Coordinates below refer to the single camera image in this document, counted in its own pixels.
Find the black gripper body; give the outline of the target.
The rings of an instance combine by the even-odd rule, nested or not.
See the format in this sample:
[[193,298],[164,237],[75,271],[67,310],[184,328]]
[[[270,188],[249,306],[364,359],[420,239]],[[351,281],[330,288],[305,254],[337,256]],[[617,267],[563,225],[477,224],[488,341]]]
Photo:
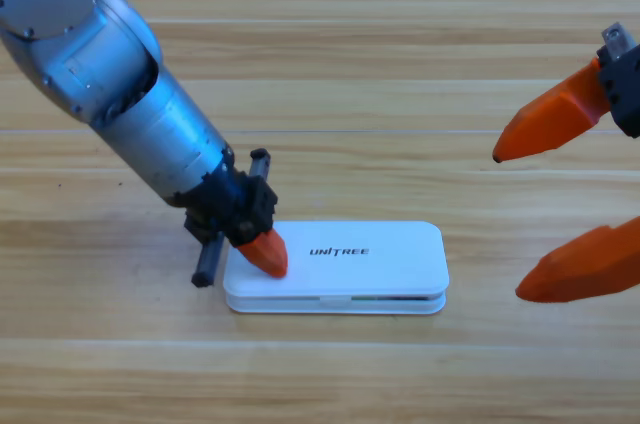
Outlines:
[[597,51],[598,79],[610,104],[610,113],[625,135],[638,138],[639,44],[620,22],[601,35],[604,45]]
[[198,288],[214,284],[223,244],[237,246],[252,242],[273,227],[278,197],[267,183],[271,156],[264,148],[250,153],[250,170],[235,169],[230,148],[212,172],[186,193],[176,193],[169,204],[186,210],[184,227],[202,245],[191,282]]

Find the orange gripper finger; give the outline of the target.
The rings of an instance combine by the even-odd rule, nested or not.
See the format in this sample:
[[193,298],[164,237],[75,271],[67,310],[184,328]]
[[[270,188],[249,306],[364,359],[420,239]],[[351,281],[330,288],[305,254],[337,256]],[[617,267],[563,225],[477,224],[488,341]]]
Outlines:
[[568,303],[639,284],[639,219],[599,226],[540,259],[515,289],[536,303]]
[[273,278],[283,278],[288,270],[288,254],[284,240],[271,229],[260,233],[252,242],[236,247],[252,265]]
[[610,104],[598,80],[600,63],[585,67],[522,107],[505,126],[492,152],[495,162],[555,150],[598,124]]

